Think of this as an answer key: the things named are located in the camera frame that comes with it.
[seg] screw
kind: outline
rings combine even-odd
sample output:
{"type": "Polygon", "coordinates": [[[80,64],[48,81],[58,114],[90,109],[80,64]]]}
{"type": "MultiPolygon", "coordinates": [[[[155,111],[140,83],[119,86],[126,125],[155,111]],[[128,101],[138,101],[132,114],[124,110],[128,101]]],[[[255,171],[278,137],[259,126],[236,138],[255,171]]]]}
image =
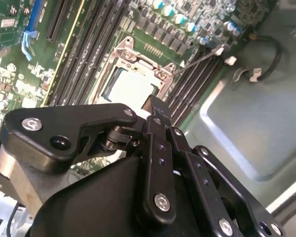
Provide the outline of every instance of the screw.
{"type": "Polygon", "coordinates": [[[126,59],[130,59],[130,58],[131,58],[131,54],[130,54],[129,52],[126,52],[126,53],[125,53],[125,58],[126,58],[126,59]]]}
{"type": "Polygon", "coordinates": [[[276,234],[278,234],[279,236],[282,235],[281,230],[277,227],[277,225],[275,225],[274,223],[271,223],[271,227],[273,228],[273,230],[276,232],[276,234]]]}
{"type": "Polygon", "coordinates": [[[130,110],[124,110],[124,113],[128,116],[133,116],[133,113],[130,110]]]}
{"type": "Polygon", "coordinates": [[[156,194],[156,196],[154,196],[154,204],[156,204],[161,211],[167,212],[170,210],[170,202],[163,194],[156,194]]]}
{"type": "Polygon", "coordinates": [[[208,151],[205,148],[202,148],[201,152],[203,153],[203,155],[208,156],[208,151]]]}
{"type": "Polygon", "coordinates": [[[161,121],[158,118],[154,118],[153,121],[155,121],[157,124],[161,125],[161,121]]]}
{"type": "Polygon", "coordinates": [[[177,128],[174,129],[174,132],[175,132],[178,136],[182,136],[181,131],[178,130],[177,128]]]}
{"type": "Polygon", "coordinates": [[[26,118],[22,121],[22,126],[29,131],[40,131],[43,124],[37,118],[26,118]]]}
{"type": "Polygon", "coordinates": [[[227,235],[227,236],[232,236],[233,231],[231,228],[231,225],[229,222],[227,222],[225,219],[220,219],[219,220],[219,225],[221,226],[222,231],[227,235]]]}

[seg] green circuit board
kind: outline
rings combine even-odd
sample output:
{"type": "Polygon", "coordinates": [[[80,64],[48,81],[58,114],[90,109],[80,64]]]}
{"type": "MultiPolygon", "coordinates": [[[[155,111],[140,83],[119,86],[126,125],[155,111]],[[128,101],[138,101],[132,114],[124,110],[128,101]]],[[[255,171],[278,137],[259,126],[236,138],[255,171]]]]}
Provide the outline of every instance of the green circuit board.
{"type": "MultiPolygon", "coordinates": [[[[0,0],[0,15],[2,19],[3,16],[9,18],[12,3],[3,7],[3,2],[7,1],[0,0]]],[[[103,102],[103,91],[111,80],[108,68],[113,72],[118,68],[116,61],[123,57],[122,54],[115,58],[112,55],[128,38],[133,41],[132,52],[140,60],[149,61],[146,72],[149,69],[166,72],[171,64],[175,70],[183,68],[199,48],[206,46],[215,48],[224,43],[226,50],[236,53],[276,3],[274,0],[231,0],[228,3],[222,0],[64,1],[69,2],[70,7],[57,40],[50,42],[46,40],[46,34],[57,1],[42,2],[36,28],[38,34],[31,38],[27,48],[33,58],[31,61],[18,43],[31,14],[24,14],[24,10],[28,5],[31,11],[33,1],[18,2],[20,10],[14,16],[18,20],[13,27],[15,37],[6,44],[0,43],[0,47],[17,44],[0,59],[0,123],[8,111],[17,108],[103,102]],[[166,7],[172,8],[169,16],[166,7]],[[105,14],[111,16],[107,23],[103,20],[105,14]],[[178,16],[183,16],[179,24],[178,16]],[[226,22],[231,21],[237,26],[235,30],[240,31],[239,35],[226,30],[226,22]],[[205,46],[200,43],[203,38],[207,42],[205,46]]],[[[10,28],[0,27],[0,34],[4,33],[2,31],[9,32],[10,28]]],[[[153,80],[158,86],[161,78],[156,76],[153,80]]]]}
{"type": "Polygon", "coordinates": [[[0,48],[21,42],[31,10],[30,0],[0,0],[0,48]]]}

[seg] black ram slot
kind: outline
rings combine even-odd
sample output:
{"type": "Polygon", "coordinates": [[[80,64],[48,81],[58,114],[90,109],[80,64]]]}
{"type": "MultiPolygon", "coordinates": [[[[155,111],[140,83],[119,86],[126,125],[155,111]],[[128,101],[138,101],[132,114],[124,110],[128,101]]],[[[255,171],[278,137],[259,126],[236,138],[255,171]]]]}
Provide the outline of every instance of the black ram slot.
{"type": "MultiPolygon", "coordinates": [[[[205,52],[198,51],[197,54],[194,57],[194,60],[191,63],[194,63],[196,60],[198,60],[200,57],[203,57],[205,52]]],[[[181,90],[185,87],[185,85],[188,83],[188,81],[191,78],[191,75],[193,74],[193,71],[195,71],[196,68],[198,68],[200,63],[198,63],[195,67],[189,68],[184,71],[183,75],[179,78],[176,86],[169,94],[166,103],[168,106],[171,106],[173,102],[175,101],[177,95],[180,95],[181,90]]]]}
{"type": "Polygon", "coordinates": [[[186,109],[184,111],[181,112],[180,116],[176,118],[176,126],[178,126],[178,127],[181,126],[184,123],[184,121],[186,120],[186,118],[190,115],[190,113],[194,112],[195,107],[199,104],[201,97],[204,95],[204,93],[206,92],[208,87],[211,85],[213,80],[216,78],[218,73],[221,71],[221,69],[222,69],[221,65],[217,66],[217,68],[215,68],[215,70],[213,71],[213,73],[210,76],[211,78],[208,79],[204,83],[201,90],[195,95],[193,101],[189,104],[189,106],[186,107],[186,109]]]}
{"type": "Polygon", "coordinates": [[[182,110],[189,105],[189,101],[191,100],[194,92],[201,89],[201,87],[204,85],[204,82],[208,79],[210,73],[215,68],[216,60],[214,60],[213,57],[206,60],[206,62],[206,66],[201,68],[202,72],[193,75],[193,84],[191,87],[184,90],[182,93],[183,99],[180,99],[180,102],[177,106],[170,109],[173,123],[176,122],[177,117],[180,116],[182,110]]]}
{"type": "Polygon", "coordinates": [[[181,102],[180,106],[172,110],[172,122],[175,126],[180,126],[187,116],[194,110],[195,105],[199,102],[201,96],[206,92],[209,85],[216,78],[222,69],[222,60],[216,56],[208,59],[205,70],[202,74],[194,74],[196,83],[189,90],[185,90],[187,95],[181,102]]]}
{"type": "Polygon", "coordinates": [[[66,88],[72,83],[71,77],[69,76],[69,72],[74,67],[76,60],[78,59],[78,54],[83,51],[84,49],[84,43],[86,40],[86,35],[88,34],[89,27],[91,23],[93,22],[93,19],[98,14],[97,10],[99,6],[98,1],[91,1],[91,3],[88,5],[88,11],[85,15],[85,18],[83,19],[83,22],[81,25],[83,27],[80,28],[79,33],[77,34],[77,37],[73,43],[72,49],[66,59],[65,65],[60,72],[59,75],[56,75],[56,77],[59,79],[54,91],[50,95],[50,103],[49,106],[59,106],[61,105],[61,102],[64,98],[64,94],[66,92],[66,88]]]}
{"type": "Polygon", "coordinates": [[[207,69],[209,64],[212,62],[212,59],[205,60],[199,64],[198,67],[196,67],[192,74],[189,75],[189,80],[186,86],[181,88],[179,97],[176,98],[176,100],[173,101],[172,104],[169,105],[171,114],[175,114],[176,111],[180,108],[182,103],[185,102],[187,97],[189,96],[189,92],[195,88],[196,84],[198,83],[199,78],[201,78],[204,74],[204,71],[207,69]]]}
{"type": "Polygon", "coordinates": [[[47,29],[46,39],[53,43],[58,39],[60,30],[69,12],[73,0],[58,0],[52,20],[47,29]]]}
{"type": "Polygon", "coordinates": [[[99,66],[101,65],[103,58],[108,50],[108,47],[110,45],[111,40],[113,39],[115,32],[120,24],[120,21],[122,20],[122,17],[124,16],[128,5],[130,4],[130,0],[120,0],[116,1],[118,2],[118,11],[115,13],[115,17],[111,21],[111,25],[108,25],[108,27],[105,27],[103,31],[100,32],[100,38],[95,45],[95,47],[92,50],[92,55],[94,55],[94,63],[92,65],[91,71],[89,71],[87,74],[87,80],[85,84],[82,87],[82,90],[79,92],[77,99],[74,101],[74,104],[81,105],[84,102],[84,98],[90,89],[90,86],[92,84],[92,81],[96,75],[97,70],[99,69],[99,66]]]}
{"type": "Polygon", "coordinates": [[[110,20],[114,16],[114,12],[117,7],[117,2],[114,1],[115,4],[108,5],[105,11],[105,17],[101,19],[101,22],[99,23],[99,26],[94,33],[94,40],[92,43],[92,47],[88,51],[86,55],[86,61],[87,64],[84,64],[82,68],[79,70],[79,72],[76,74],[76,77],[80,79],[80,82],[76,83],[73,87],[73,92],[71,93],[71,96],[68,98],[68,104],[69,105],[75,105],[77,104],[77,100],[81,96],[81,93],[79,92],[79,89],[81,87],[84,87],[88,82],[88,71],[90,70],[91,66],[94,64],[94,60],[97,60],[97,52],[99,52],[103,47],[105,47],[105,42],[108,40],[107,34],[108,30],[110,30],[110,20]]]}
{"type": "Polygon", "coordinates": [[[76,57],[73,58],[71,66],[66,68],[67,70],[63,75],[64,78],[68,78],[68,83],[64,87],[62,96],[58,98],[59,105],[70,105],[72,97],[75,96],[74,93],[79,80],[83,80],[82,78],[79,78],[78,75],[81,72],[82,67],[86,64],[88,65],[89,63],[90,51],[97,39],[95,31],[102,23],[105,13],[109,9],[108,5],[107,1],[97,1],[91,23],[86,31],[87,35],[82,42],[80,42],[81,48],[77,51],[76,57]]]}

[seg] electrolytic capacitor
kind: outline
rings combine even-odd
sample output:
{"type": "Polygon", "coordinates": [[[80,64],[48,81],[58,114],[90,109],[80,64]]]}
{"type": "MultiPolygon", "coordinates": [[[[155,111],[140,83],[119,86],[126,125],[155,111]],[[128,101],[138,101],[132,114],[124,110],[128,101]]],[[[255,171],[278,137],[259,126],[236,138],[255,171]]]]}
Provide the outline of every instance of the electrolytic capacitor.
{"type": "Polygon", "coordinates": [[[241,27],[237,27],[237,28],[234,29],[233,32],[232,32],[233,36],[235,36],[235,37],[240,36],[241,33],[242,33],[242,29],[241,29],[241,27]]]}
{"type": "Polygon", "coordinates": [[[154,9],[160,9],[163,6],[163,0],[153,0],[152,6],[154,9]]]}
{"type": "Polygon", "coordinates": [[[174,17],[174,23],[179,25],[179,24],[182,24],[185,20],[185,16],[183,16],[182,14],[177,14],[175,17],[174,17]]]}
{"type": "Polygon", "coordinates": [[[174,10],[172,6],[166,6],[162,11],[162,14],[164,16],[171,16],[173,13],[174,13],[174,10]]]}
{"type": "Polygon", "coordinates": [[[198,42],[201,44],[201,45],[206,45],[207,44],[207,39],[205,37],[199,37],[198,38],[198,42]]]}
{"type": "Polygon", "coordinates": [[[223,27],[225,28],[225,30],[229,31],[229,32],[232,32],[234,31],[234,29],[236,29],[236,24],[232,21],[226,21],[224,24],[223,24],[223,27]]]}
{"type": "Polygon", "coordinates": [[[196,24],[193,23],[193,22],[187,23],[187,25],[185,27],[185,30],[187,32],[195,32],[195,30],[196,30],[196,24]]]}

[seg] black bracket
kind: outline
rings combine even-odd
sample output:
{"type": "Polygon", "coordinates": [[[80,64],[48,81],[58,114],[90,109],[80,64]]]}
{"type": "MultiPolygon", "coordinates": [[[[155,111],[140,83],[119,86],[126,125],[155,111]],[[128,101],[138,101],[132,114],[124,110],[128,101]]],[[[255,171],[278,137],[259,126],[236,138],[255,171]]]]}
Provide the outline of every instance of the black bracket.
{"type": "MultiPolygon", "coordinates": [[[[189,147],[183,132],[171,126],[168,108],[161,100],[151,96],[143,108],[151,112],[147,119],[137,117],[122,104],[22,109],[6,115],[0,146],[8,156],[30,166],[38,177],[57,177],[73,163],[107,156],[116,150],[127,151],[127,158],[53,195],[38,216],[47,217],[52,209],[59,208],[64,214],[58,224],[64,225],[71,220],[71,214],[66,213],[79,212],[86,202],[90,210],[85,213],[101,218],[101,213],[95,214],[94,210],[107,209],[105,216],[109,218],[114,203],[115,208],[127,213],[114,219],[131,218],[132,210],[141,226],[136,231],[161,233],[160,236],[168,236],[167,230],[171,234],[179,230],[175,236],[182,236],[188,227],[190,233],[197,231],[198,236],[205,237],[285,236],[280,224],[207,148],[189,147]],[[32,119],[29,128],[24,126],[28,118],[32,119]],[[117,190],[107,191],[111,186],[135,190],[134,202],[132,194],[121,195],[124,198],[119,200],[117,190]],[[101,203],[95,203],[93,196],[98,189],[113,197],[99,198],[101,203]],[[186,213],[188,222],[182,220],[186,213]]],[[[71,222],[66,224],[68,230],[72,226],[71,222]]],[[[129,226],[121,229],[127,229],[127,236],[138,236],[129,226]]],[[[101,230],[104,236],[112,233],[107,228],[101,230]]]]}

